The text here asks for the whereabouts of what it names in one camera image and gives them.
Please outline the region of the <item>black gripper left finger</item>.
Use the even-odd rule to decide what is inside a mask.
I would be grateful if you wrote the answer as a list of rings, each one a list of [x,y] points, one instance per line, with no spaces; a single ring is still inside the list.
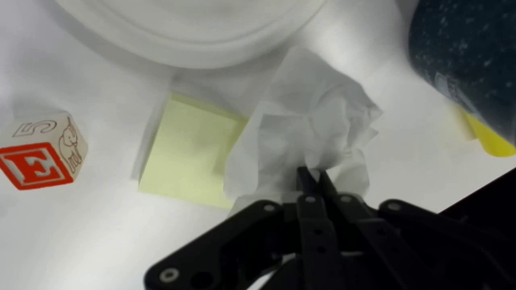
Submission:
[[[305,270],[319,274],[338,257],[338,241],[325,211],[334,185],[325,172],[298,169],[295,203],[259,199],[153,264],[145,290],[248,290],[269,272],[264,288],[303,286]]]

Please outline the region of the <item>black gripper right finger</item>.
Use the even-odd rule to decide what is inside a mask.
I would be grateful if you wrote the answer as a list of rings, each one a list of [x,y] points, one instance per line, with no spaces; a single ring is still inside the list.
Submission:
[[[430,280],[417,286],[435,290],[516,290],[516,170],[435,214],[401,199],[385,199],[377,209],[355,195],[337,191],[327,174],[322,195],[366,241],[366,230],[388,267],[409,269]]]

